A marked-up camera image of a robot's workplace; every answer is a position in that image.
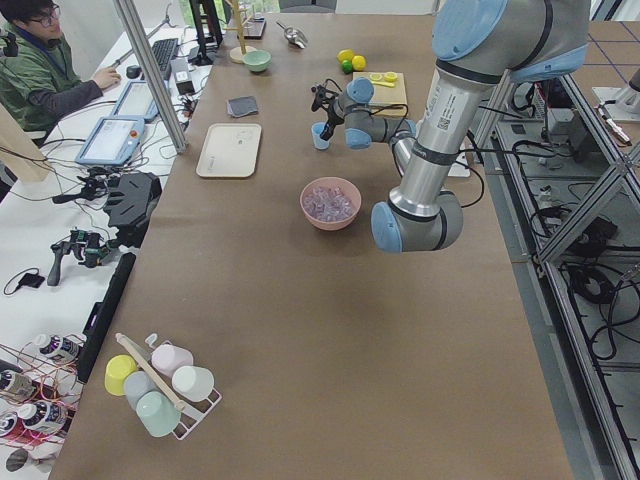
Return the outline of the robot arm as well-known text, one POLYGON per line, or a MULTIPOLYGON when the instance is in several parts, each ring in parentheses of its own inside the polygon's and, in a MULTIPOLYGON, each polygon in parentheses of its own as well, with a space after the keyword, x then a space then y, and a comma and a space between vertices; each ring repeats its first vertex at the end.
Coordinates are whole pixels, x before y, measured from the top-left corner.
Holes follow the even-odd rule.
POLYGON ((322 139, 342 125, 352 149, 386 143, 402 176, 371 212, 379 249, 434 251, 459 237, 462 207, 443 184, 483 95, 505 73, 515 82, 535 82, 579 69, 589 12, 587 1, 447 2, 432 30, 437 76, 419 123, 375 116, 369 107, 374 88, 366 78, 341 92, 313 87, 312 108, 327 113, 322 139))

